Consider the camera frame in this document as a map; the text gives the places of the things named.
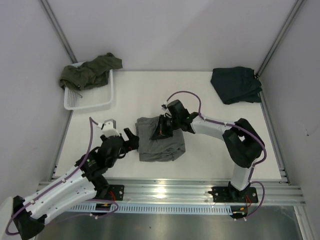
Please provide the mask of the dark navy shorts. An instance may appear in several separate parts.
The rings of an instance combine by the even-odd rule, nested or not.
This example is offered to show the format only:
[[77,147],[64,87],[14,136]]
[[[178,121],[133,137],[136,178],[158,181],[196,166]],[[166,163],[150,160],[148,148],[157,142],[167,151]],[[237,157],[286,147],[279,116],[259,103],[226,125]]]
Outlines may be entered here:
[[262,84],[259,75],[251,68],[214,68],[210,83],[225,105],[262,102]]

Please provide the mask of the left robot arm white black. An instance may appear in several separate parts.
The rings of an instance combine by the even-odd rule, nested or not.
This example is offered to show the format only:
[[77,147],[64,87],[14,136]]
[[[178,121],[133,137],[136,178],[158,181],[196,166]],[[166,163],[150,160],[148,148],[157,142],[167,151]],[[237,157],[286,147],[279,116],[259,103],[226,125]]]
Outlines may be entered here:
[[71,207],[93,199],[110,201],[110,185],[103,176],[118,159],[139,148],[139,137],[129,128],[128,139],[120,133],[101,135],[101,146],[89,148],[63,176],[28,197],[13,198],[12,222],[23,240],[38,235],[45,225]]

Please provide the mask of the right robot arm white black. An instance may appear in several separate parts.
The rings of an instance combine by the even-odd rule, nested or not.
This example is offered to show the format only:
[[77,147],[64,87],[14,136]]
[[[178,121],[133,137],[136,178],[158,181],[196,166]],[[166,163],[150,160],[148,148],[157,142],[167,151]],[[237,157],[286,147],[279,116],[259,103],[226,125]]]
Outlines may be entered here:
[[256,159],[266,154],[266,147],[260,136],[244,118],[235,122],[222,122],[204,117],[199,112],[190,113],[180,100],[174,100],[163,107],[169,116],[160,115],[151,140],[171,138],[174,131],[206,135],[223,141],[234,162],[233,174],[228,183],[228,196],[234,202],[246,197],[251,185]]

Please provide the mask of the grey shorts with drawstring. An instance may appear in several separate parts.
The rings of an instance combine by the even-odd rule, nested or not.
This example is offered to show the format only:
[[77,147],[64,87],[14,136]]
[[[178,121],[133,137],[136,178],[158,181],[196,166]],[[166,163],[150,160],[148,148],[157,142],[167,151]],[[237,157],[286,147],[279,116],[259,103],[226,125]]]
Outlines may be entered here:
[[135,123],[139,137],[138,154],[141,162],[170,162],[175,161],[186,152],[183,131],[173,131],[173,136],[152,140],[151,137],[158,126],[159,117],[140,117]]

